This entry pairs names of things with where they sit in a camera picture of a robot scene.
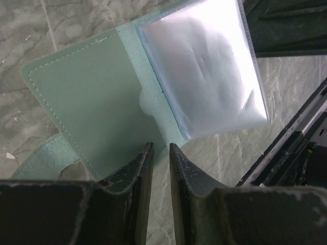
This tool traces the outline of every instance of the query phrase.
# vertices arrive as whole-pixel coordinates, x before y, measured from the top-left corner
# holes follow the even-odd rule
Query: card holder
[[[154,142],[157,164],[167,158],[170,142],[186,143],[135,30],[160,13],[21,69],[29,89],[96,180],[133,159],[146,142]]]

